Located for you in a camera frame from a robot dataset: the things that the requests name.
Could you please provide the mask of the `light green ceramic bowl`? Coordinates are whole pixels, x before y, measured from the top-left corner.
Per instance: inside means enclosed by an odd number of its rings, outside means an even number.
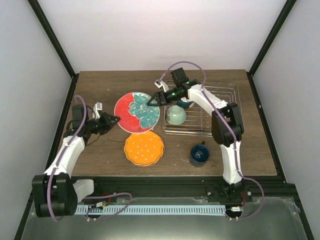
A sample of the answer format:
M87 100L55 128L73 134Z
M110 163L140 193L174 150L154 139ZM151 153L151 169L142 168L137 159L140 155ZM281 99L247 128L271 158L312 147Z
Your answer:
M171 125L181 125L187 119L186 111L178 106L172 105L166 111L166 122Z

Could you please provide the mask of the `dark blue mug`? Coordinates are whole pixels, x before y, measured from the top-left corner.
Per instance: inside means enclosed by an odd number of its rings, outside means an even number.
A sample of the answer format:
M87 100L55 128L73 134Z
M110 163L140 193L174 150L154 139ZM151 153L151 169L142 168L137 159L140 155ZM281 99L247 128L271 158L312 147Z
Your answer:
M190 150L189 162L194 167L203 167L211 156L210 150L206 146L206 142L194 145Z

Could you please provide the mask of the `wire dish rack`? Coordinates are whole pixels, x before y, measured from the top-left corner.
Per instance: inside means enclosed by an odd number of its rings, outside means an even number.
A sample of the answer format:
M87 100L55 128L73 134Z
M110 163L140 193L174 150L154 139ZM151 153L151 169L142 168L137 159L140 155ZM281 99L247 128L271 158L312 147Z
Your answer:
M234 83L227 82L206 82L204 87L211 94L227 103L236 103L241 106L240 94L238 86ZM176 105L172 103L163 107L162 127L166 134L172 135L189 135L189 136L212 136L212 118L198 104L194 104L191 108L185 109L186 120L179 125L168 122L167 115L169 108Z

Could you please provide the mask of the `white bowl with blue rim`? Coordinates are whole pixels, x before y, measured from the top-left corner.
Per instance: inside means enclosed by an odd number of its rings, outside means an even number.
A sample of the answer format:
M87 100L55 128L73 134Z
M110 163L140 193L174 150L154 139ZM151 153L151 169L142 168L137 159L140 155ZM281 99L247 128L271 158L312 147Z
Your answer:
M195 105L195 102L194 101L183 101L182 99L178 100L176 102L176 104L183 108L183 109L189 109L189 108L192 108L194 105Z

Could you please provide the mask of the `orange polka dot plate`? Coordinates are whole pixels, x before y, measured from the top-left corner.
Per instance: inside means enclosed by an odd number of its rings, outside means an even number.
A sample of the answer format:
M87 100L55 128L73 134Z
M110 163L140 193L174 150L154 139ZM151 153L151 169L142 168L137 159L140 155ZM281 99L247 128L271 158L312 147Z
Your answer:
M148 167L163 157L165 145L162 138L153 131L132 133L125 140L123 151L132 164Z

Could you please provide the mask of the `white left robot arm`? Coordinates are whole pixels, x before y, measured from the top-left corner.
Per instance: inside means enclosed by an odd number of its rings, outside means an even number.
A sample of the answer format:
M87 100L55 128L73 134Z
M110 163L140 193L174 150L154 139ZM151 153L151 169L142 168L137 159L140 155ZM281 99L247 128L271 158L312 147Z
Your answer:
M93 107L93 118L81 104L71 109L72 120L67 124L60 150L42 175L32 180L34 206L39 218L72 216L84 198L97 202L102 189L92 179L72 182L72 172L91 135L108 133L120 120L119 116L103 111L102 103Z

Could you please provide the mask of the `red and teal plate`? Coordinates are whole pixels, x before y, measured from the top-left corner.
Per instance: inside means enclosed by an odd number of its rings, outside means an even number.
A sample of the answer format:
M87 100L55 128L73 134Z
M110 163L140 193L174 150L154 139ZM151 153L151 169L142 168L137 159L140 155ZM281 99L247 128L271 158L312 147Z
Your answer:
M114 115L120 117L119 127L131 134L152 130L160 119L160 108L148 106L151 96L143 92L129 92L114 106Z

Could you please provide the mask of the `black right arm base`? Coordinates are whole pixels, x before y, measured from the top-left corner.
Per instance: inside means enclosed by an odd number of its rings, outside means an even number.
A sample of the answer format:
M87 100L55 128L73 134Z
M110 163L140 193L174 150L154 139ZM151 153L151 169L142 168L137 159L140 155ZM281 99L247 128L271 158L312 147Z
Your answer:
M214 199L215 202L241 204L253 201L252 196L248 195L249 189L243 180L231 185L224 181L209 182L205 187L208 197Z

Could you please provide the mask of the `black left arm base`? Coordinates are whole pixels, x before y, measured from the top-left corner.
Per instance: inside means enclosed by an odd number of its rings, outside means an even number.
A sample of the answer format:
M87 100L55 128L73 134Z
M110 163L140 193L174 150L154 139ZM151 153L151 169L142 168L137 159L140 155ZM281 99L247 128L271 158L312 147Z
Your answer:
M107 203L112 202L112 197L109 197L109 193L104 192L102 196L86 196L85 198L82 199L82 202L92 202L92 201L106 201Z

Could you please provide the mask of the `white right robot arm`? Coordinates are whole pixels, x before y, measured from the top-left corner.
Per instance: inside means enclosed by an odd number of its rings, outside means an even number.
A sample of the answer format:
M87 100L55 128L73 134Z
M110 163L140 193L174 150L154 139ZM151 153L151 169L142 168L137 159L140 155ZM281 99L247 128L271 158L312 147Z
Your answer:
M205 88L207 76L203 81L189 79L183 68L170 73L175 87L169 88L163 81L163 74L154 84L161 89L154 93L147 102L148 106L167 106L183 98L199 105L211 116L211 134L214 141L220 146L223 162L222 188L223 198L229 202L240 196L244 176L240 165L240 146L244 133L243 118L239 106L221 100Z

